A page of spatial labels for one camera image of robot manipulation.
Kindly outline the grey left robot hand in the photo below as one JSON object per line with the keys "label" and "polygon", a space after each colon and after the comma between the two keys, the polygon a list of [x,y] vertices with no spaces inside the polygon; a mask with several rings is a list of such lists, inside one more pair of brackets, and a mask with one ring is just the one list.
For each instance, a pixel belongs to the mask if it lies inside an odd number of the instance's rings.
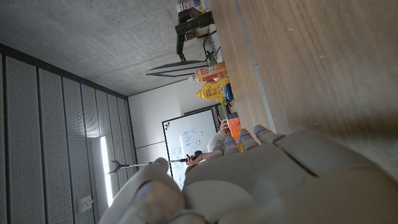
{"label": "grey left robot hand", "polygon": [[184,174],[158,158],[124,185],[101,223],[396,223],[397,181],[357,152],[309,131],[257,125],[216,143]]}

